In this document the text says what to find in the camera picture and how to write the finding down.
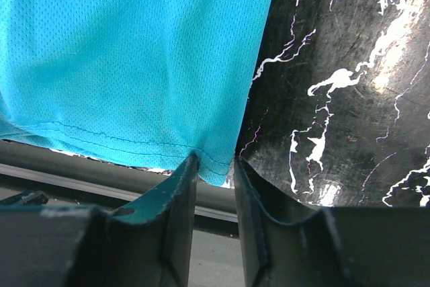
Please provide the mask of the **teal t shirt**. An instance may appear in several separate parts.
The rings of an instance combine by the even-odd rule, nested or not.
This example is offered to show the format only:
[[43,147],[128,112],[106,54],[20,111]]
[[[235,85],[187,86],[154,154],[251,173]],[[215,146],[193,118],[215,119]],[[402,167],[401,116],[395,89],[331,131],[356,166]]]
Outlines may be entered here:
[[1,0],[1,138],[223,185],[271,0]]

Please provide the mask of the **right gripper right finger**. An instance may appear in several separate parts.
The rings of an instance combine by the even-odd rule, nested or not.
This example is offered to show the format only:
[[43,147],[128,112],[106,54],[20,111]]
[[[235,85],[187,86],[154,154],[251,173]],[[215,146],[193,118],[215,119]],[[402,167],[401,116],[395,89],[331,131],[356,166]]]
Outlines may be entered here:
[[234,160],[234,192],[246,286],[347,286],[322,210],[313,210]]

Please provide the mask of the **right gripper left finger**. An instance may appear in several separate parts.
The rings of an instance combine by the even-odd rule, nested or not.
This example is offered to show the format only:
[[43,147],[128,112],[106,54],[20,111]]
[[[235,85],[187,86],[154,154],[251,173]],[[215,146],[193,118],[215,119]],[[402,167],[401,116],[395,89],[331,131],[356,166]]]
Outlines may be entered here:
[[198,167],[190,154],[111,214],[92,208],[67,286],[187,286]]

